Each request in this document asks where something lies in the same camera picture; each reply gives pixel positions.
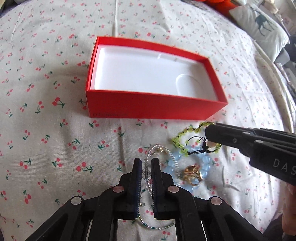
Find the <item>person right hand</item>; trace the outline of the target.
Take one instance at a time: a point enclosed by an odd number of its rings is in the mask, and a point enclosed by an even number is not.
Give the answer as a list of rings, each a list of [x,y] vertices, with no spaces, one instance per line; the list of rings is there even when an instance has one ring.
[[[285,203],[283,206],[282,229],[287,235],[295,236],[295,186],[287,184],[285,187]]]

